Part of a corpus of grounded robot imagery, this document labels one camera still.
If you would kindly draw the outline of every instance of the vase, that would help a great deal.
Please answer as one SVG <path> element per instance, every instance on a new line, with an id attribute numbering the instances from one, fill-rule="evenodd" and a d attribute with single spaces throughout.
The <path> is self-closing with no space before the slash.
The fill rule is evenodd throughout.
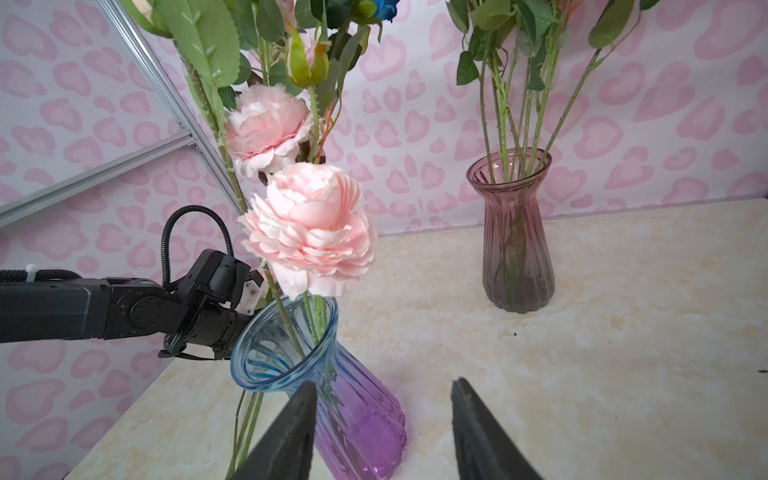
<path id="1" fill-rule="evenodd" d="M 483 157 L 467 170 L 467 179 L 485 201 L 485 294 L 498 308 L 526 313 L 542 308 L 554 293 L 552 262 L 536 200 L 552 157 L 544 158 L 544 151 L 538 150 L 533 173 L 527 176 L 521 174 L 513 149 L 507 151 L 507 162 L 504 169 L 499 153 L 491 155 L 490 165 Z M 504 181 L 505 170 L 511 172 L 511 181 Z"/>
<path id="2" fill-rule="evenodd" d="M 232 377 L 245 389 L 289 396 L 304 382 L 314 383 L 315 446 L 333 477 L 390 478 L 406 445 L 406 416 L 395 396 L 336 340 L 336 300 L 324 299 L 320 312 L 313 304 L 311 296 L 308 303 L 283 297 L 290 329 L 274 302 L 261 310 L 235 345 Z"/>

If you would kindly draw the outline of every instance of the black cable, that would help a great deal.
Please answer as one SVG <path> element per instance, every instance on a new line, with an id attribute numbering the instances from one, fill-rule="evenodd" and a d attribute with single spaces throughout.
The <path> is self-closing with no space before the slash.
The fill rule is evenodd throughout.
<path id="1" fill-rule="evenodd" d="M 170 232 L 174 229 L 174 225 L 177 220 L 179 220 L 182 215 L 188 214 L 190 212 L 201 212 L 202 214 L 206 214 L 208 217 L 213 218 L 216 223 L 219 224 L 221 233 L 224 236 L 224 243 L 227 245 L 227 255 L 230 255 L 231 257 L 235 256 L 234 250 L 232 249 L 232 240 L 230 240 L 230 232 L 227 230 L 227 225 L 224 225 L 224 221 L 221 220 L 221 217 L 219 217 L 216 212 L 210 208 L 203 207 L 202 205 L 187 205 L 186 207 L 182 207 L 179 210 L 173 212 L 173 214 L 171 214 L 171 216 L 168 218 L 168 221 L 165 222 L 163 236 L 160 240 L 160 262 L 163 268 L 163 288 L 166 290 L 170 289 L 170 260 L 168 257 Z"/>
<path id="2" fill-rule="evenodd" d="M 38 270 L 35 282 L 42 280 L 73 280 L 82 278 L 70 270 Z M 27 270 L 0 270 L 0 283 L 26 282 Z"/>

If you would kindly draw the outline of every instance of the marble countertop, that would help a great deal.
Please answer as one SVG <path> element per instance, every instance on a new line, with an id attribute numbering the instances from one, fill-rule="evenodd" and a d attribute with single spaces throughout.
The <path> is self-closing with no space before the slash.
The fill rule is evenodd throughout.
<path id="1" fill-rule="evenodd" d="M 479 228 L 382 239 L 339 299 L 339 340 L 407 416 L 394 478 L 458 478 L 459 376 L 546 480 L 768 478 L 768 201 L 545 229 L 538 312 L 485 297 Z M 176 359 L 67 480 L 223 478 L 239 397 L 228 362 Z M 254 438 L 286 401 L 265 396 Z M 331 478 L 317 453 L 310 478 Z"/>

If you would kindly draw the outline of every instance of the maroon glass vase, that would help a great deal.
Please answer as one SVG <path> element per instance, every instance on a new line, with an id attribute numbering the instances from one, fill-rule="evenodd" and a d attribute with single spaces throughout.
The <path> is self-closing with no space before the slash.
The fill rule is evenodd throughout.
<path id="1" fill-rule="evenodd" d="M 527 149 L 530 160 L 532 149 Z M 538 210 L 536 190 L 547 175 L 552 156 L 538 150 L 533 173 L 520 173 L 515 151 L 476 161 L 467 179 L 485 200 L 482 282 L 488 298 L 508 312 L 526 313 L 542 308 L 554 293 L 554 273 Z"/>

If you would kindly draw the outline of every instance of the flower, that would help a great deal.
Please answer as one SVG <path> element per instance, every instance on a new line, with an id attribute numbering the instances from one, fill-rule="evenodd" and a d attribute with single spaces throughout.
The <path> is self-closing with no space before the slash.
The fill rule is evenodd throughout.
<path id="1" fill-rule="evenodd" d="M 312 115 L 301 98 L 282 85 L 252 85 L 236 99 L 224 125 L 227 150 L 237 173 L 274 173 L 296 161 L 299 143 L 310 135 Z"/>
<path id="2" fill-rule="evenodd" d="M 328 75 L 329 42 L 315 41 L 312 35 L 300 34 L 293 27 L 288 30 L 288 78 L 300 88 L 316 87 Z"/>
<path id="3" fill-rule="evenodd" d="M 293 0 L 277 0 L 277 8 L 286 25 L 296 28 L 296 4 Z"/>
<path id="4" fill-rule="evenodd" d="M 266 199 L 253 198 L 242 217 L 245 248 L 266 258 L 280 288 L 295 299 L 340 296 L 373 263 L 376 231 L 353 213 L 360 184 L 330 165 L 293 164 L 270 178 Z"/>
<path id="5" fill-rule="evenodd" d="M 392 19 L 397 15 L 397 2 L 400 0 L 373 0 L 376 3 L 376 17 L 382 20 Z"/>

